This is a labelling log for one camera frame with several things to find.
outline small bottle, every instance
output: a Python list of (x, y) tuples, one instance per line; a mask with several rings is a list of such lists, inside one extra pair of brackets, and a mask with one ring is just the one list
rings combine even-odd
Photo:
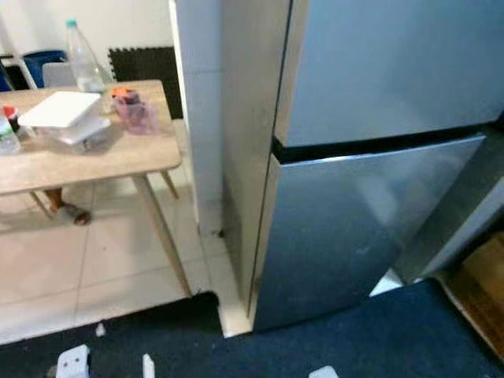
[(82, 92), (103, 94), (105, 84), (98, 69), (95, 55), (73, 19), (66, 21), (68, 56), (77, 87)]
[(10, 127), (9, 120), (7, 117), (0, 115), (0, 154), (15, 154), (20, 148), (21, 145)]

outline tiled floor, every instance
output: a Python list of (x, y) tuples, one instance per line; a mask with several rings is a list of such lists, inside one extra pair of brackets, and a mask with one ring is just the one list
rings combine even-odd
[[(250, 330), (224, 243), (197, 233), (184, 126), (176, 124), (184, 163), (170, 172), (175, 200), (159, 174), (150, 182), (172, 229), (194, 292), (220, 299), (224, 335)], [(28, 195), (0, 197), (0, 343), (96, 322), (183, 297), (168, 258), (130, 179), (65, 188), (92, 209), (78, 228), (47, 220)], [(400, 286), (389, 272), (373, 291)]]

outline tabletop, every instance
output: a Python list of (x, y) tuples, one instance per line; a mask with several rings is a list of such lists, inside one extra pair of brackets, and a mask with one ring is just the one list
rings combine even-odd
[[(63, 154), (48, 150), (33, 140), (22, 140), (20, 153), (0, 155), (0, 195), (134, 176), (178, 166), (181, 156), (161, 82), (145, 80), (107, 85), (108, 90), (115, 87), (136, 89), (156, 106), (160, 134), (123, 132), (107, 151), (100, 154)], [(72, 90), (76, 91), (76, 88), (2, 92), (0, 104), (16, 106), (22, 114), (55, 91)], [(113, 130), (121, 130), (115, 112), (102, 117), (112, 121)]]

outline wooden table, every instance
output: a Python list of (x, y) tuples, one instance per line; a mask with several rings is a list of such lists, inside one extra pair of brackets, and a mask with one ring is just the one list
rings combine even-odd
[[(21, 144), (22, 151), (19, 154), (0, 155), (0, 195), (130, 176), (143, 198), (180, 285), (184, 293), (190, 296), (191, 289), (172, 234), (146, 176), (149, 172), (166, 172), (167, 169), (173, 169), (181, 163), (165, 92), (158, 80), (114, 83), (107, 87), (110, 89), (122, 86), (136, 89), (156, 105), (162, 131), (160, 135), (131, 135), (125, 132), (106, 152), (83, 155), (59, 154), (43, 148), (33, 140), (25, 140)], [(58, 90), (76, 89), (51, 88), (2, 92), (0, 103), (16, 106), (20, 113), (24, 113)], [(112, 121), (112, 127), (120, 129), (118, 116), (114, 113), (108, 117)]]

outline bottle cap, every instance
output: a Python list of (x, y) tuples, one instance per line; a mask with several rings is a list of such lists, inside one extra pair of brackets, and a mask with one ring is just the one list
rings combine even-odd
[(67, 28), (74, 28), (75, 26), (77, 26), (77, 21), (75, 18), (69, 18), (65, 23)]

